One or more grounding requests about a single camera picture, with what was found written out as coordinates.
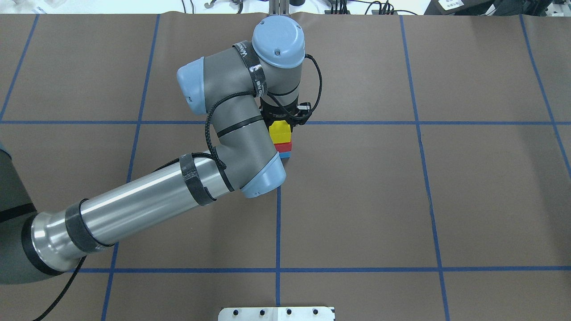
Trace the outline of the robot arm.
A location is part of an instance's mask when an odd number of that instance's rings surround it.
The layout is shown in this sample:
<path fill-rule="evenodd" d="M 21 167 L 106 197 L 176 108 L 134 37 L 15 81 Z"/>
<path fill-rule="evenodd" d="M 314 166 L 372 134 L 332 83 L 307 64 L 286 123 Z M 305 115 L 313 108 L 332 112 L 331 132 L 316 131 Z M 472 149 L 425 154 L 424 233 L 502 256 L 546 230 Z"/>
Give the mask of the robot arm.
<path fill-rule="evenodd" d="M 265 17 L 250 41 L 182 66 L 177 80 L 191 111 L 205 115 L 205 152 L 65 210 L 39 212 L 1 148 L 1 284 L 39 282 L 78 268 L 86 256 L 218 197 L 255 198 L 286 180 L 269 126 L 303 124 L 314 105 L 298 102 L 305 35 L 288 16 Z"/>

